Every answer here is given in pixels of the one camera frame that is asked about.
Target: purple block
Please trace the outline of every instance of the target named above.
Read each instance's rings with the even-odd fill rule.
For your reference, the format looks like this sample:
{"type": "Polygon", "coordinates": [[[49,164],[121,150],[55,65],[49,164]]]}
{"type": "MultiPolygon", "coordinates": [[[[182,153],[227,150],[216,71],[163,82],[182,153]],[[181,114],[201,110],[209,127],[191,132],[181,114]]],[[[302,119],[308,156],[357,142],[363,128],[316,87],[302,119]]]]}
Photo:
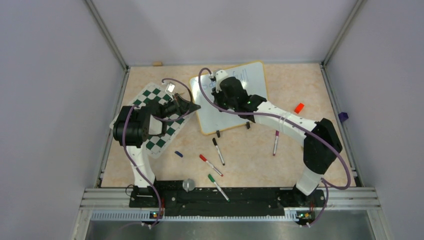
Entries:
{"type": "Polygon", "coordinates": [[[340,119],[340,122],[343,123],[349,118],[348,114],[346,112],[341,112],[338,114],[338,119],[340,119]]]}

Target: blue marker cap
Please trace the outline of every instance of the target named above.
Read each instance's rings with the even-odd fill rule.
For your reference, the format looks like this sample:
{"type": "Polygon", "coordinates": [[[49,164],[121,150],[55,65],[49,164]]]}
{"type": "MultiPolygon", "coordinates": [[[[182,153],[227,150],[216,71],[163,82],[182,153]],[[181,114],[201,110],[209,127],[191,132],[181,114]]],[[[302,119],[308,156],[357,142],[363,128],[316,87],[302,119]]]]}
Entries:
{"type": "Polygon", "coordinates": [[[180,156],[180,157],[183,157],[183,155],[179,151],[175,151],[175,154],[178,155],[178,156],[180,156]]]}

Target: orange block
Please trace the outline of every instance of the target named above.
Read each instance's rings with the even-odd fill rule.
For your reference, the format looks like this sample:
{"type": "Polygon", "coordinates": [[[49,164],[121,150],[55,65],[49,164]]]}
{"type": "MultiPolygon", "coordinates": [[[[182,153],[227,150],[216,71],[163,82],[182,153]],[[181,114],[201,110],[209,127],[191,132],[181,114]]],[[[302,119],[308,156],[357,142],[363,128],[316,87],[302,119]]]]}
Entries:
{"type": "Polygon", "coordinates": [[[294,109],[294,112],[299,114],[302,111],[302,109],[304,109],[304,106],[305,105],[303,103],[299,103],[299,105],[297,105],[297,107],[294,109]]]}

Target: tabletop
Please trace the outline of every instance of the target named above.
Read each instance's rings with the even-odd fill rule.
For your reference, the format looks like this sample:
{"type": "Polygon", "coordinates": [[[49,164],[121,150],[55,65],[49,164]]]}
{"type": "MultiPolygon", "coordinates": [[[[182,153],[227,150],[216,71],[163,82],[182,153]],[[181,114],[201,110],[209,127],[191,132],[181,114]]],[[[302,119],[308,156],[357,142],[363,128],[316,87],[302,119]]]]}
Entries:
{"type": "MultiPolygon", "coordinates": [[[[148,83],[161,84],[163,78],[175,78],[189,84],[189,79],[199,70],[208,67],[212,71],[231,65],[183,65],[131,67],[122,105],[128,104],[148,83]]],[[[341,141],[330,98],[317,63],[264,64],[268,100],[275,106],[293,112],[299,103],[304,104],[300,117],[320,121],[327,118],[334,124],[341,141]]],[[[174,92],[183,93],[178,85],[174,92]]],[[[190,99],[188,93],[182,95],[190,99]]],[[[303,168],[303,148],[290,137],[280,134],[276,155],[273,156],[275,130],[264,125],[250,124],[250,129],[239,126],[216,134],[203,135],[198,118],[189,122],[158,158],[149,158],[157,180],[193,179],[196,187],[214,187],[208,179],[212,174],[221,187],[292,187],[300,178],[303,168]],[[216,138],[225,159],[221,164],[212,138],[216,138]],[[179,151],[183,157],[175,154],[179,151]],[[223,173],[215,173],[199,155],[205,156],[223,173]]],[[[341,156],[349,165],[343,145],[341,156]]],[[[325,179],[337,186],[347,182],[342,164],[336,159],[325,179]]],[[[115,140],[112,141],[104,171],[102,187],[126,187],[134,183],[130,161],[115,140]]]]}

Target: green marker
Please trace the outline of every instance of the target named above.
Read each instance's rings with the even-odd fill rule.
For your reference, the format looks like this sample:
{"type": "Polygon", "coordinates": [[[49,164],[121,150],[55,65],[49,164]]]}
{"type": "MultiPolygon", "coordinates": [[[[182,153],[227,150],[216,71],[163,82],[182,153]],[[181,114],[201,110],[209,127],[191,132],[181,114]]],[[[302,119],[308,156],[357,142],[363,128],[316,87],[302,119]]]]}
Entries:
{"type": "Polygon", "coordinates": [[[220,186],[218,186],[218,183],[215,181],[215,179],[212,177],[212,175],[208,175],[207,176],[208,178],[209,178],[209,180],[213,183],[213,184],[215,184],[215,186],[216,186],[216,188],[218,189],[218,191],[224,196],[224,198],[229,202],[230,201],[230,199],[227,197],[227,195],[224,193],[224,191],[221,189],[221,187],[220,186]]]}

